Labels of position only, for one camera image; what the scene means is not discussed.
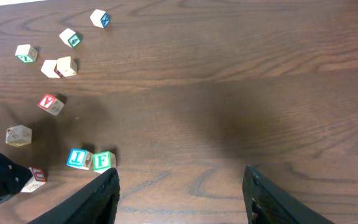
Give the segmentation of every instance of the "wooden table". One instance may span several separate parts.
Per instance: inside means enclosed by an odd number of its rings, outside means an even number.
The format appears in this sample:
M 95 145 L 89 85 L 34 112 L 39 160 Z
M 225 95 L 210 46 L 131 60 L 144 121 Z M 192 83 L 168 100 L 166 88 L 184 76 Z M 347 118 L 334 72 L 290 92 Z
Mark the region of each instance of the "wooden table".
M 112 24 L 94 27 L 94 9 Z M 76 49 L 58 37 L 80 32 Z M 39 49 L 23 64 L 16 46 Z M 78 75 L 48 79 L 45 59 Z M 54 117 L 45 93 L 67 97 Z M 4 143 L 9 126 L 33 143 Z M 98 174 L 70 149 L 117 150 L 116 223 L 247 223 L 244 167 L 336 223 L 358 223 L 358 1 L 48 0 L 0 7 L 0 152 L 48 184 L 0 206 L 27 223 Z

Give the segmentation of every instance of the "dark wood surface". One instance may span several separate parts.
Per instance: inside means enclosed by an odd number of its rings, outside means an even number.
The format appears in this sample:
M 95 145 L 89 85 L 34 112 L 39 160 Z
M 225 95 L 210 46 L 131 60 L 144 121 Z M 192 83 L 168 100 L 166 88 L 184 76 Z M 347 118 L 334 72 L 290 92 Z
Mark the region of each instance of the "dark wood surface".
M 112 24 L 94 27 L 93 9 Z M 72 50 L 65 28 L 83 34 Z M 19 44 L 36 63 L 15 58 Z M 48 79 L 45 59 L 78 75 Z M 37 107 L 67 97 L 57 116 Z M 33 143 L 4 143 L 6 128 Z M 0 152 L 48 184 L 0 206 L 27 223 L 98 174 L 72 147 L 116 149 L 116 223 L 247 223 L 245 165 L 336 223 L 358 223 L 358 1 L 48 0 L 0 7 Z

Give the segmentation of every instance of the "white block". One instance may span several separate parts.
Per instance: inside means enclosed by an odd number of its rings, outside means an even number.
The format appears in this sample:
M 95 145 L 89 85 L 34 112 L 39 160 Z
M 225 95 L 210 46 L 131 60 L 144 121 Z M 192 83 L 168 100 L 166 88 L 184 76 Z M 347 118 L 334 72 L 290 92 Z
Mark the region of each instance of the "white block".
M 117 168 L 116 155 L 107 151 L 93 155 L 93 170 L 102 174 L 110 168 Z
M 45 94 L 45 96 L 38 103 L 38 107 L 55 116 L 59 114 L 59 112 L 63 109 L 64 106 L 64 103 L 49 94 Z
M 61 78 L 63 75 L 57 70 L 57 60 L 45 60 L 41 72 L 48 78 Z
M 93 154 L 84 149 L 72 149 L 67 159 L 67 165 L 89 170 L 92 165 Z
M 19 45 L 16 48 L 15 56 L 24 63 L 32 63 L 37 60 L 38 51 L 30 44 Z
M 24 146 L 31 143 L 31 129 L 18 125 L 6 130 L 5 143 L 11 146 Z
M 91 21 L 94 26 L 105 28 L 110 23 L 110 18 L 107 12 L 97 9 L 93 11 Z
M 69 77 L 77 74 L 77 64 L 70 56 L 63 57 L 57 60 L 57 71 L 64 77 Z
M 80 37 L 78 36 L 78 34 L 67 28 L 65 29 L 60 35 L 59 37 L 61 38 L 61 40 L 69 47 L 71 48 L 75 48 L 78 44 L 80 44 L 81 40 Z
M 21 192 L 31 193 L 47 182 L 44 172 L 42 172 L 41 169 L 29 167 L 29 170 L 31 170 L 32 177 L 29 181 L 27 181 Z

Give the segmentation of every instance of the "toy block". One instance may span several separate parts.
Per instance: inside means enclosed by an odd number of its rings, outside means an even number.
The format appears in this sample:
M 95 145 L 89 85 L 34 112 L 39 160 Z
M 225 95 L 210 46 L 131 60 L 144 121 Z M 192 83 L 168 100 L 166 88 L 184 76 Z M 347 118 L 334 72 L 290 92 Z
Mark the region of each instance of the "toy block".
M 77 64 L 71 57 L 63 57 L 57 60 L 57 71 L 64 77 L 69 77 L 77 74 Z
M 84 149 L 72 149 L 67 159 L 67 165 L 89 170 L 92 164 L 93 154 Z
M 60 35 L 59 37 L 61 38 L 61 40 L 69 47 L 71 48 L 75 48 L 78 44 L 80 44 L 81 40 L 80 37 L 78 36 L 78 34 L 67 28 L 65 29 Z
M 111 152 L 100 152 L 93 155 L 93 170 L 102 174 L 111 167 L 117 168 L 116 156 Z
M 91 15 L 91 21 L 94 26 L 105 28 L 109 24 L 110 18 L 107 12 L 96 9 Z
M 21 192 L 31 193 L 47 182 L 44 172 L 42 172 L 41 169 L 29 167 L 29 170 L 31 170 L 32 177 L 29 181 L 27 181 Z
M 30 44 L 19 45 L 15 56 L 24 63 L 32 63 L 37 60 L 38 52 Z
M 62 103 L 60 100 L 58 100 L 56 97 L 45 94 L 45 96 L 41 99 L 41 101 L 38 103 L 38 107 L 44 109 L 45 111 L 57 115 L 64 107 L 64 103 Z
M 41 72 L 48 78 L 61 78 L 63 75 L 57 70 L 57 60 L 45 60 Z
M 18 125 L 6 130 L 5 143 L 11 146 L 19 147 L 31 143 L 31 129 Z

